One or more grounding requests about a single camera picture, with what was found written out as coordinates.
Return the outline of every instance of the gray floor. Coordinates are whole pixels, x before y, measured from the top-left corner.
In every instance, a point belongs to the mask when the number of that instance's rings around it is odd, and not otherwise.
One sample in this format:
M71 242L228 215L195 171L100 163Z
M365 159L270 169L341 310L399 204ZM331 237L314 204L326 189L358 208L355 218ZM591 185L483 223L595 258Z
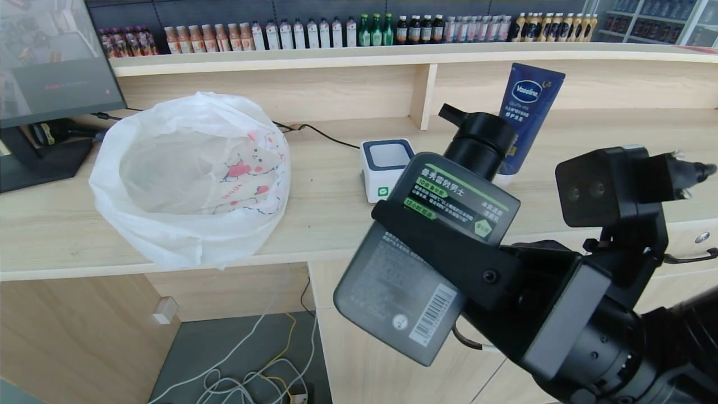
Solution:
M310 336L314 319L306 312L292 313L292 315L297 319L297 325L292 334L292 343L284 357L292 361L301 372L307 366L312 350ZM174 383L194 377L219 362L251 331L257 318L258 316L183 323L157 378L152 398L162 394ZM247 372L260 369L284 349L291 325L292 320L284 314L265 316L254 335L249 337L227 362L220 365L222 376L241 380ZM314 385L315 404L330 404L332 399L319 326L314 334L314 344L314 359L304 375L304 381ZM285 363L270 367L265 375L279 376L287 383L297 377L297 374ZM257 404L273 403L278 397L276 390L264 380L255 379L247 388ZM203 391L202 378L200 378L172 389L157 404L194 404ZM207 403L221 403L225 398L225 395L216 395ZM228 403L241 403L241 394L236 392Z

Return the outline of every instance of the green bottle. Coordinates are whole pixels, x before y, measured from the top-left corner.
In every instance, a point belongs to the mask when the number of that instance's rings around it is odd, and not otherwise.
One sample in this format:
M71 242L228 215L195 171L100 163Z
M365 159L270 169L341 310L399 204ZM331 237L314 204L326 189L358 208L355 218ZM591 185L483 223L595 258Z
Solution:
M359 27L359 46L371 46L371 34L369 33L369 16L361 14L361 27Z
M381 46L381 15L374 14L374 26L371 29L371 46Z
M381 44L384 46L394 45L394 32L391 30L391 26L391 13L387 13L384 20L384 32L381 38Z

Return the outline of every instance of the monitor stand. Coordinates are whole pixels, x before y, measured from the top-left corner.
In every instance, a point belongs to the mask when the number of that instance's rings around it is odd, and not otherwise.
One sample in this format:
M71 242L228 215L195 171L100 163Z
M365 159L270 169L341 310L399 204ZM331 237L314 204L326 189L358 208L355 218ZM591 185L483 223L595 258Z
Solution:
M0 193L72 178L92 150L92 139L35 149L19 127L2 129L11 155L0 156Z

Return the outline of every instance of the yellow cable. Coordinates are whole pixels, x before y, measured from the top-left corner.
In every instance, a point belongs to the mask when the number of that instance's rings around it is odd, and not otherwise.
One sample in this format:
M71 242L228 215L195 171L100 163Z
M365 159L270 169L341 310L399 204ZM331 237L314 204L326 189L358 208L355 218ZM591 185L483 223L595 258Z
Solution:
M294 318L294 316L289 313L285 313L285 315L292 319L292 327L289 329L289 337L287 338L287 341L286 341L286 347L284 348L284 351L280 352L279 355L275 356L274 359L267 362L263 367L273 364L277 359L281 358L281 356L284 355L289 350L289 345L292 343L292 333L294 333L294 326L296 326L296 324L297 324L297 319ZM259 376L261 376L261 378L265 379L265 380L269 380L269 379L279 380L284 385L284 389L287 390L286 382L281 377L264 376L264 375L259 375Z

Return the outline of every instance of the brown bottle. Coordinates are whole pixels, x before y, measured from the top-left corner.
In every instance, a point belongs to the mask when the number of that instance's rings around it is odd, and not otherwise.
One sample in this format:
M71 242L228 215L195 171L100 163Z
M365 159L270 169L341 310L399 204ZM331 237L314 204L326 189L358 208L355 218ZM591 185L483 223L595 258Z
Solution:
M211 25L204 24L202 26L202 37L205 40L207 52L217 52L217 40L215 39L214 33L212 33Z

